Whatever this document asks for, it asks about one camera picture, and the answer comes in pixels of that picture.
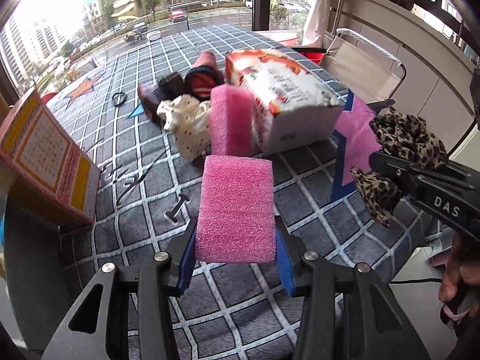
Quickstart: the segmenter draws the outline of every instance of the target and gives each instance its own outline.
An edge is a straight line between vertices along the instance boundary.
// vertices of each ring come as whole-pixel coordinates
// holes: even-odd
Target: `cardboard box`
[[[58,225],[94,222],[100,170],[35,89],[22,96],[0,127],[0,160],[15,178],[9,200]]]
[[[345,106],[315,75],[275,49],[229,52],[226,78],[253,94],[254,135],[265,154],[328,139]]]

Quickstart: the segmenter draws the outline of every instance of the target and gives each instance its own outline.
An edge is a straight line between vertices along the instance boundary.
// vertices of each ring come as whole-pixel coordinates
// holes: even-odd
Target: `cream fabric with black dots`
[[[184,94],[174,101],[163,100],[157,109],[158,117],[165,120],[166,131],[171,131],[181,156],[193,161],[210,143],[208,116],[210,101],[199,102]]]

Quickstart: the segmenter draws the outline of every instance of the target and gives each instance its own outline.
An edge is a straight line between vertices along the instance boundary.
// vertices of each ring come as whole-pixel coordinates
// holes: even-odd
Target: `silver screw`
[[[306,251],[304,254],[303,254],[303,257],[305,257],[307,260],[316,260],[318,259],[318,254],[314,251]]]
[[[159,251],[155,254],[154,259],[157,261],[165,261],[169,257],[169,254],[166,251]]]
[[[112,262],[107,262],[105,264],[102,265],[102,271],[105,272],[106,274],[108,272],[111,272],[115,269],[115,264],[112,263]]]
[[[359,272],[367,273],[370,271],[370,266],[366,262],[361,262],[360,264],[357,265],[357,269]]]

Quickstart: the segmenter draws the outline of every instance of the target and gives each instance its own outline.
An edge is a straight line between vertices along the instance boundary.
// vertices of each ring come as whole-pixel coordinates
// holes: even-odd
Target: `gray tablecloth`
[[[101,75],[92,91],[75,101],[64,90],[51,111],[71,137],[88,150],[100,167],[97,220],[93,227],[61,236],[65,274],[77,296],[106,262],[120,266],[152,259],[171,237],[181,234],[198,213],[202,174],[177,152],[171,135],[147,120],[129,118],[140,104],[138,83],[178,71],[183,76],[203,50],[212,51],[224,69],[225,53],[238,48],[282,48],[251,31],[220,25],[180,33],[118,55],[88,77]],[[283,48],[331,89],[346,97],[347,89],[320,67]],[[116,108],[110,101],[118,90],[128,100]],[[300,147],[268,159],[274,167],[275,213],[307,248],[332,262],[372,265],[388,282],[424,239],[431,218],[401,202],[390,229],[374,223],[357,192],[330,202],[337,158],[335,141]],[[126,196],[126,181],[141,175],[166,149],[146,179]],[[177,194],[190,196],[172,225],[164,212]],[[270,264],[199,264],[190,288],[171,299],[175,337],[182,359],[281,359],[297,339],[302,299],[289,298]],[[130,297],[130,357],[138,359],[137,298]]]

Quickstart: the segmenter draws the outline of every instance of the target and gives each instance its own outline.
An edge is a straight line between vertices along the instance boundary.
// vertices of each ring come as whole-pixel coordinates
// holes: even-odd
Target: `pink foam block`
[[[271,161],[207,156],[195,258],[207,263],[267,263],[275,259]]]
[[[251,94],[229,84],[212,89],[210,109],[210,141],[212,154],[248,157],[252,153]]]

